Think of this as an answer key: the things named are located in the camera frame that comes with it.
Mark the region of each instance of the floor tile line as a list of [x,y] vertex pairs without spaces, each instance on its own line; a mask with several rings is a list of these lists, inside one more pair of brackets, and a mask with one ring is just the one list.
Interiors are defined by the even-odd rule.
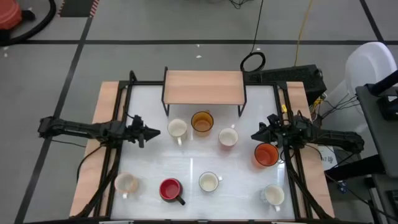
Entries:
[[368,21],[369,21],[369,23],[370,23],[370,25],[372,27],[374,35],[376,35],[376,38],[377,38],[378,41],[383,42],[384,41],[383,36],[381,35],[380,30],[379,30],[379,28],[376,25],[376,21],[374,20],[374,18],[372,16],[372,13],[371,13],[368,5],[366,4],[366,1],[365,0],[359,0],[359,2],[362,5],[362,8],[363,8],[363,10],[365,12],[366,17],[368,18]]
[[[73,76],[75,74],[76,66],[78,64],[78,61],[79,61],[79,58],[80,58],[80,55],[81,55],[81,51],[83,50],[83,46],[85,44],[84,40],[87,38],[91,22],[92,22],[92,18],[87,18],[85,28],[83,29],[83,33],[81,35],[81,38],[79,40],[79,44],[78,44],[78,46],[76,48],[75,55],[73,56],[73,60],[72,60],[72,63],[70,65],[68,75],[67,75],[67,77],[65,79],[65,83],[63,84],[63,88],[62,88],[60,97],[58,99],[57,106],[55,107],[55,111],[54,111],[54,114],[53,114],[54,117],[59,117],[60,116],[62,108],[63,108],[63,105],[65,104],[65,99],[67,97],[67,93],[68,93],[68,90],[70,88],[70,84],[72,82]],[[40,150],[39,157],[37,158],[33,173],[32,173],[32,175],[30,177],[30,181],[28,183],[28,186],[26,188],[26,191],[25,191],[24,197],[22,199],[21,205],[20,205],[20,207],[18,209],[18,213],[17,213],[16,219],[14,221],[14,223],[16,223],[16,224],[23,223],[24,220],[25,220],[25,216],[26,216],[26,213],[28,211],[28,208],[29,208],[29,205],[30,205],[30,201],[32,200],[35,188],[37,186],[37,182],[39,181],[40,173],[41,173],[41,171],[43,169],[43,166],[44,166],[45,158],[47,157],[47,153],[48,153],[49,148],[50,148],[50,143],[51,143],[51,138],[45,139],[44,142],[43,142],[42,148]]]
[[[301,40],[300,45],[362,45],[377,40]],[[253,40],[84,40],[87,45],[188,45],[188,44],[248,44]],[[398,45],[398,40],[381,41],[386,45]],[[80,40],[27,40],[21,44],[79,44]],[[257,40],[261,45],[296,45],[297,40]]]

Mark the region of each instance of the ceramic cup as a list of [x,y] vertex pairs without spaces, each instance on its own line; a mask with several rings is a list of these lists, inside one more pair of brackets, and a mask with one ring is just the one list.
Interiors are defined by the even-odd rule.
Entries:
[[159,194],[166,202],[178,201],[185,205],[185,201],[181,198],[182,184],[174,178],[163,180],[159,187]]
[[280,205],[285,200],[285,193],[278,185],[270,184],[261,191],[260,198],[263,202],[272,205],[275,211],[279,212]]
[[187,129],[188,126],[186,122],[181,119],[174,119],[167,126],[169,134],[177,140],[179,146],[181,146],[182,141],[187,138]]
[[255,167],[264,169],[276,164],[279,158],[278,148],[271,144],[259,144],[254,150],[252,161]]
[[217,189],[218,184],[222,180],[222,177],[217,177],[217,175],[212,172],[204,172],[199,177],[199,186],[205,192],[212,192]]
[[237,142],[239,136],[235,131],[235,125],[230,128],[224,128],[218,134],[218,140],[221,143],[222,149],[231,149]]
[[209,111],[197,112],[192,116],[191,125],[197,136],[205,137],[210,134],[214,119]]
[[123,199],[127,199],[129,194],[137,190],[138,179],[127,172],[120,173],[114,180],[114,188],[122,193]]

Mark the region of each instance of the wooden shelf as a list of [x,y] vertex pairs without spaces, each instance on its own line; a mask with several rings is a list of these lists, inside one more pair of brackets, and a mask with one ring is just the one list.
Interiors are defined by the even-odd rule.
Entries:
[[243,74],[240,71],[167,70],[163,101],[166,105],[244,105]]

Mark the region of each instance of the white mug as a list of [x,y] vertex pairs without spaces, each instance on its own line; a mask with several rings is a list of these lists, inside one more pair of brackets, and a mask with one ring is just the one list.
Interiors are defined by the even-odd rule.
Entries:
[[230,128],[224,128],[218,134],[218,140],[221,145],[225,148],[230,148],[238,142],[238,133],[235,131],[235,125],[233,124]]
[[138,179],[127,172],[120,173],[114,180],[114,188],[123,194],[123,199],[127,199],[129,193],[137,190]]
[[167,126],[169,134],[177,140],[179,146],[182,145],[182,140],[187,137],[187,129],[186,122],[181,119],[174,119]]
[[217,175],[212,172],[204,172],[199,177],[199,186],[205,192],[212,192],[217,189],[218,184],[222,180],[222,177],[217,177]]
[[270,184],[261,191],[260,198],[265,203],[270,203],[275,208],[275,211],[279,212],[279,205],[285,200],[285,193],[278,185]]

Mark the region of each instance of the mug rim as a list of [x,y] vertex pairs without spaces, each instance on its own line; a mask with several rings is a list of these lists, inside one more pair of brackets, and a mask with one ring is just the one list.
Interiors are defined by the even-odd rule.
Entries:
[[[281,201],[281,203],[278,203],[278,204],[276,204],[276,203],[271,203],[271,202],[268,200],[268,198],[267,198],[266,190],[267,190],[268,187],[273,187],[273,186],[276,186],[278,189],[280,189],[280,190],[282,191],[283,200]],[[267,187],[265,187],[265,189],[264,189],[264,196],[266,197],[267,201],[268,201],[270,204],[272,204],[272,205],[281,205],[281,204],[285,201],[285,192],[284,192],[283,188],[282,188],[281,186],[277,185],[277,184],[269,184],[269,185],[267,185]]]
[[[206,114],[210,115],[211,120],[213,121],[213,123],[211,124],[210,128],[207,129],[206,131],[199,131],[199,130],[197,130],[197,129],[193,126],[193,123],[192,123],[193,117],[194,117],[196,114],[198,114],[198,113],[206,113]],[[207,112],[207,111],[199,111],[199,112],[196,112],[194,115],[192,115],[192,118],[191,118],[191,126],[192,126],[192,128],[193,128],[195,131],[198,131],[198,132],[201,132],[201,133],[205,133],[205,132],[211,130],[211,128],[213,127],[213,125],[214,125],[214,118],[213,118],[213,116],[212,116],[209,112]]]
[[[232,130],[236,133],[236,141],[234,142],[234,144],[232,144],[232,145],[226,145],[226,144],[223,144],[223,143],[221,142],[221,140],[220,140],[220,134],[221,134],[221,132],[224,131],[225,129],[232,129]],[[219,131],[219,133],[218,133],[218,141],[219,141],[223,146],[231,147],[231,146],[236,145],[236,143],[238,143],[238,141],[239,141],[239,134],[238,134],[238,132],[237,132],[234,128],[223,128],[223,129],[222,129],[221,131]]]
[[[276,161],[275,161],[273,164],[271,164],[271,165],[265,165],[265,164],[261,163],[261,162],[257,159],[257,157],[256,157],[257,148],[258,148],[260,145],[262,145],[262,144],[268,144],[268,145],[274,147],[274,149],[277,151],[278,158],[277,158]],[[254,158],[255,158],[255,160],[256,160],[258,163],[260,163],[260,165],[262,165],[262,166],[266,166],[266,167],[273,166],[273,165],[275,165],[275,164],[278,162],[278,159],[279,159],[278,148],[276,148],[274,145],[271,145],[271,144],[269,144],[269,143],[260,143],[260,144],[258,144],[258,145],[256,146],[256,148],[254,149]]]
[[[169,129],[170,123],[173,122],[173,121],[175,121],[175,120],[180,120],[180,121],[184,122],[184,124],[185,124],[185,131],[184,131],[183,134],[181,134],[181,135],[179,135],[179,136],[174,136],[174,135],[172,135],[172,133],[170,133],[170,129]],[[169,122],[169,124],[167,125],[167,131],[169,132],[169,135],[171,135],[172,137],[178,138],[178,137],[183,136],[183,135],[188,131],[188,125],[187,125],[187,123],[186,123],[184,120],[182,120],[182,119],[180,119],[180,118],[175,118],[175,119],[171,120],[171,121]]]
[[[200,179],[201,179],[201,177],[202,177],[204,174],[207,174],[207,173],[213,174],[213,175],[216,177],[217,185],[216,185],[216,187],[215,187],[213,190],[205,190],[205,189],[203,189],[203,187],[201,187],[201,185],[200,185]],[[210,171],[206,171],[206,172],[202,173],[202,174],[200,175],[200,177],[199,177],[199,187],[200,187],[202,190],[204,190],[205,192],[213,192],[213,191],[215,191],[215,190],[218,188],[218,184],[219,184],[219,183],[220,183],[220,180],[218,180],[218,176],[217,176],[215,173],[210,172]]]
[[[164,184],[164,182],[166,182],[166,181],[168,181],[168,180],[172,180],[172,181],[174,181],[174,182],[177,184],[178,193],[177,193],[176,196],[174,196],[174,197],[166,197],[165,195],[162,194],[162,191],[161,191],[161,190],[162,190],[162,185]],[[179,182],[176,178],[167,178],[167,179],[163,180],[162,183],[160,183],[160,186],[159,186],[159,194],[160,194],[160,196],[161,196],[163,199],[165,199],[165,200],[173,200],[173,199],[176,199],[177,196],[179,196],[179,195],[181,194],[181,184],[180,184],[180,182]]]
[[117,182],[118,179],[120,179],[120,176],[121,176],[121,175],[129,175],[129,176],[132,177],[133,183],[131,184],[131,188],[133,189],[134,180],[136,179],[136,177],[135,177],[134,175],[130,174],[129,172],[121,172],[120,174],[118,174],[118,175],[116,176],[116,178],[115,178],[115,180],[114,180],[114,183],[113,183],[114,188],[115,188],[117,191],[122,192],[122,193],[131,193],[131,192],[133,192],[134,190],[121,190],[120,188],[117,187],[116,182]]

